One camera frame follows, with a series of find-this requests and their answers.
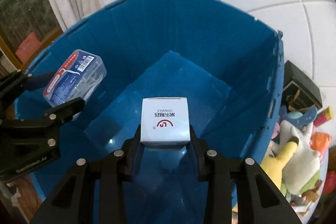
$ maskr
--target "plush toy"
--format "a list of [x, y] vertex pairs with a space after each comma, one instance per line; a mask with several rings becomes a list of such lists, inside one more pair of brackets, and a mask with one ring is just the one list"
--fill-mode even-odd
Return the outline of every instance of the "plush toy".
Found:
[[314, 189], [305, 191], [302, 195], [292, 195], [292, 206], [307, 206], [310, 202], [315, 203], [319, 199], [318, 191], [323, 185], [322, 180], [315, 183]]
[[278, 116], [278, 123], [280, 124], [283, 120], [283, 116], [287, 114], [287, 107], [285, 105], [282, 105], [279, 109], [279, 116]]
[[286, 120], [301, 129], [303, 126], [314, 122], [317, 116], [317, 111], [317, 108], [312, 106], [304, 114], [298, 111], [289, 112], [288, 114], [283, 115], [282, 120]]
[[286, 185], [283, 182], [281, 182], [280, 192], [283, 194], [284, 197], [286, 197], [287, 188], [286, 188]]
[[316, 132], [317, 132], [316, 126], [313, 126], [313, 132], [311, 133], [311, 135], [314, 135]]
[[318, 191], [322, 186], [322, 180], [318, 180], [315, 183], [315, 188], [312, 190], [305, 191], [301, 197], [305, 199], [305, 204], [309, 204], [309, 202], [316, 202], [319, 199]]
[[287, 190], [291, 194], [301, 194], [315, 185], [319, 179], [320, 152], [310, 148], [310, 137], [313, 129], [311, 122], [306, 126], [303, 134], [287, 120], [280, 124], [280, 144], [273, 143], [272, 150], [275, 154], [281, 151], [284, 145], [293, 136], [299, 139], [296, 153], [284, 167], [282, 176]]
[[327, 133], [316, 132], [310, 139], [310, 148], [312, 150], [320, 151], [320, 161], [322, 161], [324, 154], [328, 151], [333, 137]]
[[298, 213], [299, 217], [304, 217], [307, 215], [307, 213], [309, 213], [309, 209], [303, 213]]
[[238, 213], [232, 212], [231, 224], [238, 224]]
[[[274, 129], [273, 129], [271, 139], [272, 140], [275, 139], [278, 136], [279, 132], [280, 132], [280, 125], [277, 122], [275, 122], [275, 126], [274, 126]], [[273, 146], [273, 143], [272, 143], [272, 141], [270, 141], [269, 144], [268, 144], [268, 148], [266, 150], [266, 153], [265, 153], [265, 157], [266, 156], [271, 156], [271, 157], [275, 156], [273, 151], [272, 151], [272, 146]]]
[[[266, 156], [260, 164], [260, 167], [265, 171], [279, 190], [281, 187], [283, 168], [294, 155], [298, 148], [298, 144], [299, 139], [297, 137], [290, 138], [276, 157]], [[236, 213], [238, 212], [237, 204], [232, 210]]]

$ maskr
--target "yellow plush toy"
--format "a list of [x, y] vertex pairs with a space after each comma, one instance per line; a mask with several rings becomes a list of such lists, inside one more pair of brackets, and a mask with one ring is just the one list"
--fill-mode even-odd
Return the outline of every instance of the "yellow plush toy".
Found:
[[[292, 137], [285, 144], [278, 156], [266, 156], [261, 162], [261, 168], [265, 171], [265, 173], [269, 176], [269, 178], [273, 181], [279, 190], [282, 181], [282, 170], [296, 152], [298, 144], [299, 138]], [[236, 213], [238, 212], [237, 204], [232, 210]]]

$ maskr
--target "blue plastic container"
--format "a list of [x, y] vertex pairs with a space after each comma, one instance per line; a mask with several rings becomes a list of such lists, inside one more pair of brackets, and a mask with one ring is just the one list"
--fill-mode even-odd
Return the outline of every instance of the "blue plastic container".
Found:
[[[198, 137], [261, 162], [280, 107], [281, 33], [217, 0], [118, 0], [68, 29], [27, 72], [56, 70], [78, 48], [99, 55], [107, 75], [61, 127], [61, 158], [32, 174], [42, 199], [78, 158], [102, 158], [133, 137], [148, 97], [187, 97]], [[42, 91], [18, 98], [17, 118], [50, 107]], [[124, 183], [128, 223], [203, 223], [207, 183], [188, 158], [145, 149], [135, 182]], [[234, 187], [232, 195], [234, 205]]]

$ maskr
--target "clear plastic box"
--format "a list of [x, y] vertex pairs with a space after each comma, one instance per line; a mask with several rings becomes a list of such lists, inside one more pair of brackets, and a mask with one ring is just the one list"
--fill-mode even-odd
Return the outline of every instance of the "clear plastic box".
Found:
[[106, 73], [98, 55], [75, 50], [50, 80], [43, 97], [52, 107], [77, 97], [87, 101]]

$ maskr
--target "orange plush toy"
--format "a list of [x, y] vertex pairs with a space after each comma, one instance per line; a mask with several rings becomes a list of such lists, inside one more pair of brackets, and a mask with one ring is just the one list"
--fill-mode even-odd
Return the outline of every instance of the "orange plush toy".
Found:
[[333, 137], [327, 133], [316, 132], [310, 139], [310, 148], [312, 150], [320, 151], [322, 160], [323, 155], [328, 150], [329, 145], [332, 141]]

